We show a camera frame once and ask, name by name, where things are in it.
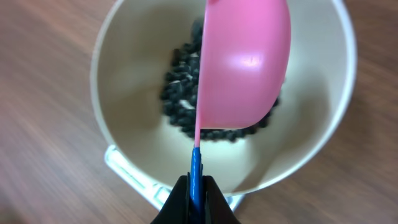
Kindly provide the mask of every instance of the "bowl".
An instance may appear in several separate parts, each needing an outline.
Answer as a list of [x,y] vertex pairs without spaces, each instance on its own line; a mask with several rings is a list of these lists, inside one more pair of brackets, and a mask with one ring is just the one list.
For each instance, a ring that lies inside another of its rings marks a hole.
[[[91,96],[99,127],[132,166],[172,188],[190,170],[193,140],[162,115],[172,50],[190,40],[205,0],[118,0],[98,34]],[[257,134],[202,141],[203,175],[225,195],[253,192],[308,162],[341,121],[356,73],[356,43],[340,0],[288,0],[292,42],[280,105]]]

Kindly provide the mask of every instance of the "pink spoon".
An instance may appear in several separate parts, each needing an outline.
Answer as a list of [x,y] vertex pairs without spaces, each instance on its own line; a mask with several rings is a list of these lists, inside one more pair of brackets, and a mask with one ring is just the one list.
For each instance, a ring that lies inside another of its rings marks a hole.
[[290,51],[286,0],[208,0],[197,104],[201,128],[258,122],[282,87]]

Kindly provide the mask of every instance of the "pile of black beads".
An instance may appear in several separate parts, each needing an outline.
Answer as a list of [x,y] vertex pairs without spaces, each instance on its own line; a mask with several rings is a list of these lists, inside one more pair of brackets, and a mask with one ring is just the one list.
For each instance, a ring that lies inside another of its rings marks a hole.
[[[192,43],[183,44],[173,51],[171,69],[165,74],[165,86],[160,94],[163,101],[163,113],[169,117],[169,123],[181,127],[188,137],[195,137],[196,105],[199,82],[200,50],[203,33],[203,22],[196,20],[192,25]],[[279,104],[276,99],[272,109]],[[255,125],[244,129],[202,129],[202,140],[229,140],[244,138],[255,134],[259,128],[268,125],[272,109]]]

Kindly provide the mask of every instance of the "bowl rim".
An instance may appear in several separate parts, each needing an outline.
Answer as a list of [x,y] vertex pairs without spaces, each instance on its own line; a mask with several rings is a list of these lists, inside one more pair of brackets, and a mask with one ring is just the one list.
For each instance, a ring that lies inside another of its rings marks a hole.
[[[259,184],[256,187],[247,189],[247,190],[242,190],[238,192],[232,192],[225,194],[226,196],[230,195],[240,195],[240,194],[247,194],[251,193],[263,188],[266,188],[276,182],[279,182],[283,180],[284,178],[288,177],[289,175],[293,174],[295,171],[300,169],[304,164],[306,164],[319,150],[328,142],[328,140],[331,138],[333,133],[335,132],[336,128],[338,127],[339,123],[341,122],[345,111],[347,110],[347,107],[349,105],[349,102],[351,100],[351,96],[353,94],[354,90],[354,83],[356,79],[356,68],[357,68],[357,62],[358,62],[358,56],[357,56],[357,46],[356,46],[356,38],[354,34],[354,29],[353,29],[353,24],[351,22],[348,10],[342,0],[330,0],[334,7],[335,11],[338,14],[338,17],[340,19],[340,24],[343,28],[343,33],[345,36],[345,41],[346,41],[346,55],[347,55],[347,68],[346,68],[346,80],[345,80],[345,86],[343,87],[343,94],[340,100],[340,103],[337,107],[336,112],[334,113],[330,125],[328,129],[322,134],[322,136],[319,138],[317,144],[312,148],[312,150],[300,161],[296,162],[295,164],[292,164],[291,167],[281,174],[279,174],[277,177],[274,177],[273,179],[264,182],[262,184]],[[117,0],[112,8],[109,10],[108,15],[106,16],[101,29],[98,32],[98,36],[96,39],[96,43],[94,46],[93,50],[93,56],[91,59],[91,68],[90,68],[90,89],[91,89],[91,103],[93,105],[94,109],[94,114],[96,121],[98,123],[99,129],[101,130],[103,136],[105,137],[105,140],[109,144],[114,144],[118,149],[118,145],[116,142],[113,140],[113,136],[110,133],[108,126],[105,123],[104,116],[102,113],[102,107],[100,103],[100,98],[98,94],[98,80],[97,80],[97,74],[98,74],[98,64],[99,60],[101,57],[101,50],[104,42],[104,38],[107,34],[108,28],[113,20],[113,17],[115,14],[118,12],[119,8],[123,4],[124,0]],[[134,166],[134,168],[137,169],[139,173],[141,173],[143,176],[147,177],[149,180],[155,183],[159,183],[160,185],[163,185],[164,187],[167,187],[169,189],[172,189],[173,186],[163,183],[161,181],[158,181],[151,177],[149,174],[147,174],[144,170],[140,169],[139,167],[135,166],[134,163],[130,161],[130,159],[124,154],[123,150],[120,150],[120,153],[127,159],[127,161],[130,162]]]

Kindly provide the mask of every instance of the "wooden surface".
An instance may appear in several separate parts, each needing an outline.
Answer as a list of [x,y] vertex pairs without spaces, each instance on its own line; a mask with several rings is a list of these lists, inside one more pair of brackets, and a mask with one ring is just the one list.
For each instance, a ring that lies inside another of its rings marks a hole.
[[[352,102],[293,176],[250,194],[242,223],[398,223],[398,1],[347,0]],[[0,223],[149,223],[157,211],[103,162],[90,57],[113,0],[0,0]]]

